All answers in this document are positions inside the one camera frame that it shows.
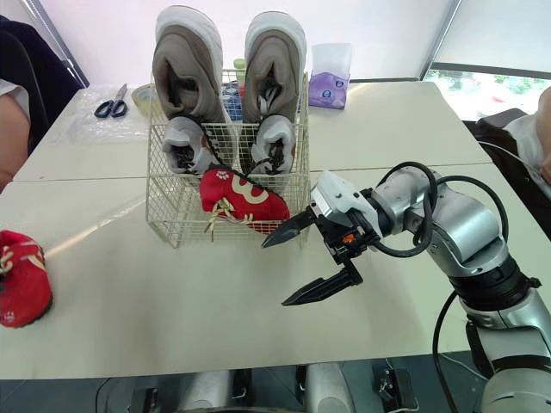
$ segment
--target window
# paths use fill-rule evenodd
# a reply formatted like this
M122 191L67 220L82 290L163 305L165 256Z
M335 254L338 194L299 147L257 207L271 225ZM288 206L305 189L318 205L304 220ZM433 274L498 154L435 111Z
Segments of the window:
M424 80L438 86L462 120L477 120L511 108L533 114L540 94L551 86L547 79L434 69Z

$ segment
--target white wire basket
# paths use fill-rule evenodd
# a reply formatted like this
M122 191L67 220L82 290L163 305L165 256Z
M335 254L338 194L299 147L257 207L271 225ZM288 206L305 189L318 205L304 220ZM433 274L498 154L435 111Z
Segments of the white wire basket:
M223 92L237 86L238 77L245 71L224 71ZM304 211L310 200L310 163L308 157L308 82L304 75L301 102L296 116L295 134L296 148L293 168L289 174L276 176L248 175L248 177L278 193L287 203L290 216ZM174 174L166 163L161 151L164 128L167 118L164 115L152 85L151 125L149 133L149 153L147 162L147 199L145 218L155 232L174 248L187 242L223 242L235 240L254 240L259 243L266 233L273 231L281 221L253 221L249 225L236 224L222 219L210 231L206 231L210 212L205 212L201 206L199 182L201 176ZM226 111L233 119L240 117L240 100L235 99L233 90L231 99L224 99ZM203 127L215 138L220 146L219 155L227 166L243 173L241 161L249 160L252 143L257 135L258 124L244 124L233 121L225 124L203 124ZM308 237L308 230L298 237L300 247Z

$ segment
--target red shoe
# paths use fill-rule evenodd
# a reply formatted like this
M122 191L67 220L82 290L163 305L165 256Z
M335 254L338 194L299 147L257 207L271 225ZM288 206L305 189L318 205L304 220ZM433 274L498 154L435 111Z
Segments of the red shoe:
M50 309L52 289L42 248L26 235L0 231L0 324L22 327Z
M261 187L235 170L216 167L208 170L199 186L203 210L216 218L247 224L255 231L270 234L278 224L256 221L284 221L289 209L281 196Z

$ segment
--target person's arm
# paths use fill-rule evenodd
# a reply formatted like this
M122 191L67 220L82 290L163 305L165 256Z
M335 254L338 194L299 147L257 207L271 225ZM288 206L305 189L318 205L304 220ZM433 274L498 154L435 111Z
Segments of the person's arm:
M0 96L0 192L27 160L30 124L10 95Z
M542 176L551 184L551 88L547 88L540 96L536 115L537 136L542 142L544 160Z

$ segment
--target plastic bag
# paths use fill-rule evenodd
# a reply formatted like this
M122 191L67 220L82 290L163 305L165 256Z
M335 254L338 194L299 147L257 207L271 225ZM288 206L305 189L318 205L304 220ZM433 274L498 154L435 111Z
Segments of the plastic bag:
M352 45L324 43L314 45L313 70L309 84L309 104L322 108L344 109L350 80Z
M122 143L147 140L149 120L141 114L129 89L124 96L128 111L120 118L97 119L94 111L112 100L121 86L90 86L81 89L55 123L56 133L48 136L51 144L62 143Z

